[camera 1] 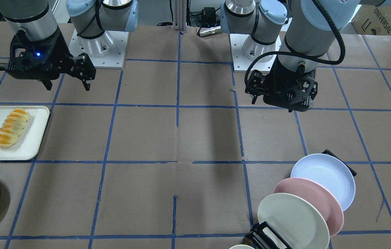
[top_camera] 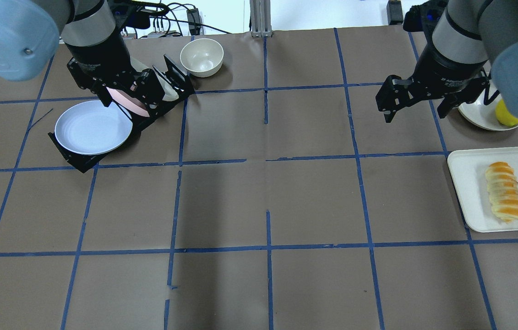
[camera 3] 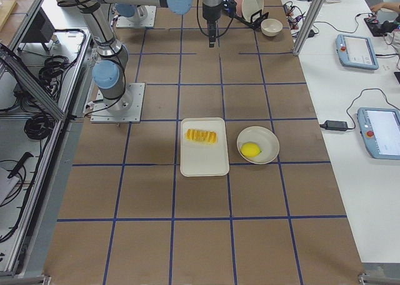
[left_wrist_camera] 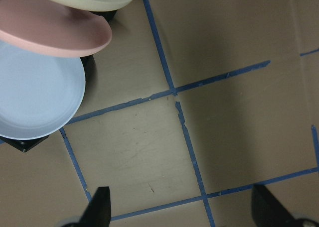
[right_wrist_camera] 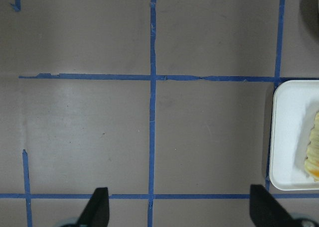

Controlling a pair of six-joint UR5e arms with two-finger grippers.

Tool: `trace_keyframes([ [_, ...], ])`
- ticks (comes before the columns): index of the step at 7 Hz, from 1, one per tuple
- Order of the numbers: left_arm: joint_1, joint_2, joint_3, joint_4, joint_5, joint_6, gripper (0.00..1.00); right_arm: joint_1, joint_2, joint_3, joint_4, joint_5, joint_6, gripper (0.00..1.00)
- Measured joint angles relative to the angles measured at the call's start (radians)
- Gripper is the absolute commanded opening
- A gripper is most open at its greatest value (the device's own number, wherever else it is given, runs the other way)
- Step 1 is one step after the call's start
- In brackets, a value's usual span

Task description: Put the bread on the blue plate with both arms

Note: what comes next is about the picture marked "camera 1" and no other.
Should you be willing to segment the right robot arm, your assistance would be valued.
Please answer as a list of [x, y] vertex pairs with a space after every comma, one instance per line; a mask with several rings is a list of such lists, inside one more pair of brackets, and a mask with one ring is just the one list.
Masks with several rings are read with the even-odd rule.
[[68, 74], [82, 81], [86, 91], [95, 79], [91, 56], [114, 49], [110, 31], [133, 32], [138, 24], [137, 0], [68, 0], [67, 12], [83, 52], [70, 53], [46, 0], [0, 0], [0, 12], [14, 32], [9, 61], [0, 63], [15, 79], [38, 80], [47, 90], [52, 80]]

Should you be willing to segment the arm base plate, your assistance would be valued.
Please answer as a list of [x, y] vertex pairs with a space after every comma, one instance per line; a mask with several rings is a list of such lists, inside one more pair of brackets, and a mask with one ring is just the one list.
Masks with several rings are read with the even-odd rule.
[[235, 72], [244, 73], [250, 64], [260, 55], [266, 52], [278, 51], [281, 47], [280, 36], [271, 45], [257, 44], [246, 34], [230, 34], [231, 54]]
[[77, 36], [77, 31], [74, 30], [68, 47], [74, 56], [81, 53], [88, 54], [96, 69], [122, 70], [129, 34], [107, 30], [99, 38], [84, 39]]

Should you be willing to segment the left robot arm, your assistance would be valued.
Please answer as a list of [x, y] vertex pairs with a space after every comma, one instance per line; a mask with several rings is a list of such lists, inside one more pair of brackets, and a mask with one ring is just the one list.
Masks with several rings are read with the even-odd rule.
[[226, 0], [221, 29], [248, 35], [262, 52], [249, 55], [245, 92], [263, 102], [305, 112], [318, 92], [319, 63], [338, 65], [346, 48], [340, 30], [358, 5], [391, 6], [391, 0]]

